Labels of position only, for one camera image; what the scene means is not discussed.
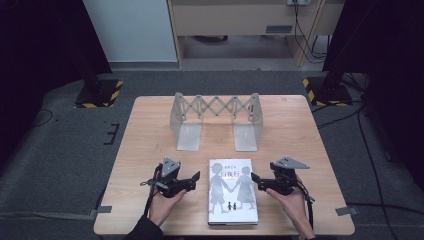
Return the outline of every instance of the yellow and black hazard tape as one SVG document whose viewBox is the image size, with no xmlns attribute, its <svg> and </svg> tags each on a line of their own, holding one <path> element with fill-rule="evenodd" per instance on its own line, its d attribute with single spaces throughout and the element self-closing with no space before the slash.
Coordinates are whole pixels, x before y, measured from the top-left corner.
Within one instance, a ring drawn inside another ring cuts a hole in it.
<svg viewBox="0 0 424 240">
<path fill-rule="evenodd" d="M 76 108 L 96 108 L 96 107 L 111 107 L 114 103 L 116 98 L 119 95 L 119 91 L 121 90 L 121 86 L 124 83 L 124 81 L 118 81 L 115 86 L 115 90 L 113 91 L 112 95 L 110 96 L 110 100 L 108 102 L 103 103 L 81 103 L 81 104 L 75 104 Z"/>
<path fill-rule="evenodd" d="M 349 102 L 343 102 L 343 101 L 318 101 L 315 99 L 314 91 L 311 88 L 311 85 L 309 84 L 308 79 L 303 79 L 303 86 L 306 89 L 306 93 L 308 94 L 309 101 L 313 106 L 349 106 L 352 104 L 351 101 Z"/>
</svg>

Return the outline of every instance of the white wall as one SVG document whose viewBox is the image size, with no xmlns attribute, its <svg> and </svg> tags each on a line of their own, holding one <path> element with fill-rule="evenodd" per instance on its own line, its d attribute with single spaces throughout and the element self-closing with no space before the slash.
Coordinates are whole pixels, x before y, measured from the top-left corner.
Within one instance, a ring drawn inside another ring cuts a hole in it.
<svg viewBox="0 0 424 240">
<path fill-rule="evenodd" d="M 177 62 L 166 0 L 83 0 L 109 62 Z"/>
</svg>

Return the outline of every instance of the white book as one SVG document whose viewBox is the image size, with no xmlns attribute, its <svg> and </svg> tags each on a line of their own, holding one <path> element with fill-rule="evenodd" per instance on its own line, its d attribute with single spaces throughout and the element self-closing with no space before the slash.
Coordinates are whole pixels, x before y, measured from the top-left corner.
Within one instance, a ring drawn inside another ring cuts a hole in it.
<svg viewBox="0 0 424 240">
<path fill-rule="evenodd" d="M 251 172 L 251 159 L 209 160 L 208 224 L 258 224 Z"/>
</svg>

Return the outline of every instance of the human hand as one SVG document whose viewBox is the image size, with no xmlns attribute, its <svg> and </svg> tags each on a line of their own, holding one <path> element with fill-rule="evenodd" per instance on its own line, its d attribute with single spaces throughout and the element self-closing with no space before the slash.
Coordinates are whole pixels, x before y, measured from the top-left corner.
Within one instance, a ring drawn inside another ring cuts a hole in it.
<svg viewBox="0 0 424 240">
<path fill-rule="evenodd" d="M 168 218 L 175 204 L 181 201 L 181 199 L 184 197 L 184 194 L 186 193 L 187 190 L 183 189 L 172 198 L 166 198 L 160 192 L 156 193 L 150 205 L 150 221 L 160 227 L 162 223 Z"/>
<path fill-rule="evenodd" d="M 266 189 L 266 193 L 276 199 L 284 212 L 292 220 L 293 225 L 299 232 L 301 239 L 310 239 L 315 237 L 311 224 L 306 217 L 305 196 L 300 190 L 295 190 L 287 196 L 281 195 L 271 188 Z"/>
</svg>

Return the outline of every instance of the person's left hand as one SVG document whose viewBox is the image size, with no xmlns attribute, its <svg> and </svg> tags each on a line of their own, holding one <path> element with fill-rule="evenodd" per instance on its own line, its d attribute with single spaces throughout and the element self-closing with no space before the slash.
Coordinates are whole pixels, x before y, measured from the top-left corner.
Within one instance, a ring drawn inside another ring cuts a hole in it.
<svg viewBox="0 0 424 240">
<path fill-rule="evenodd" d="M 158 227 L 168 218 L 175 204 L 177 204 L 181 199 L 183 199 L 184 194 L 187 193 L 187 190 L 181 190 L 177 195 L 172 198 L 164 197 L 160 192 L 158 192 L 152 200 L 149 210 L 149 219 Z"/>
</svg>

